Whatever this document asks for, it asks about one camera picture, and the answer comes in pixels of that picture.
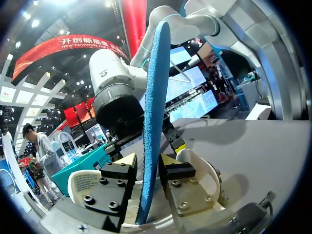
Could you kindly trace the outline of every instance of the gray surface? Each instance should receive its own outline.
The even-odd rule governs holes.
[[[230,208],[260,202],[269,190],[276,193],[274,214],[282,208],[303,168],[310,142],[308,121],[179,119],[174,122],[188,149],[221,171],[222,188]],[[161,152],[173,156],[162,136]],[[142,140],[122,151],[135,152],[137,178],[142,179]]]

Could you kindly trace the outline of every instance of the exhibition booth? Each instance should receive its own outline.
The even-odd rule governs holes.
[[[253,203],[259,226],[246,227],[265,229],[310,134],[304,63],[278,17],[254,1],[52,2],[23,8],[3,45],[0,178],[19,212],[52,234],[207,233],[211,214]],[[250,36],[235,9],[276,37]],[[270,180],[282,155],[287,185]]]

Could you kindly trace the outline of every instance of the white robotic arm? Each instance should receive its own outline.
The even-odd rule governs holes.
[[[279,36],[281,24],[278,32],[251,0],[189,0],[185,9],[185,18],[169,6],[151,12],[147,32],[130,66],[110,50],[102,49],[91,56],[98,123],[115,131],[116,126],[122,129],[123,124],[143,114],[138,101],[145,92],[147,74],[142,65],[150,56],[155,28],[163,20],[170,26],[171,44],[202,35],[213,46],[244,56],[260,74],[276,117],[300,118],[304,89],[287,49],[292,47],[286,47]]]

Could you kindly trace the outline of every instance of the screw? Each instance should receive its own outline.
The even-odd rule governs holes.
[[[80,233],[88,233],[88,227],[85,224],[78,225],[78,230]]]
[[[187,208],[189,208],[189,204],[186,201],[183,201],[180,203],[179,205],[179,210],[186,210]]]
[[[108,204],[108,207],[109,207],[111,210],[116,211],[116,210],[118,210],[119,204],[118,204],[116,201],[111,201],[111,202]]]
[[[108,184],[108,180],[107,180],[107,178],[105,178],[105,177],[101,177],[101,178],[99,179],[99,182],[100,182],[100,184]]]
[[[211,195],[205,196],[205,201],[212,202],[213,197]]]
[[[91,195],[85,196],[84,201],[89,205],[93,205],[96,202]]]
[[[197,183],[198,183],[198,180],[197,180],[195,177],[193,177],[193,178],[190,178],[190,182],[191,182],[192,184],[197,184]]]
[[[126,183],[125,183],[125,181],[123,181],[123,179],[119,179],[119,180],[117,180],[117,185],[118,185],[118,187],[125,187]]]
[[[180,181],[178,181],[177,179],[172,181],[171,184],[175,187],[175,188],[178,188],[178,187],[181,187],[181,183]]]

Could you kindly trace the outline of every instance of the cable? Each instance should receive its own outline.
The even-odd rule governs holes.
[[[186,82],[186,83],[192,82],[192,80],[183,71],[181,71],[181,69],[178,68],[171,60],[170,60],[170,63],[172,64],[172,66],[174,68],[176,68],[188,80],[188,81],[186,81],[186,80],[177,80],[177,81]]]

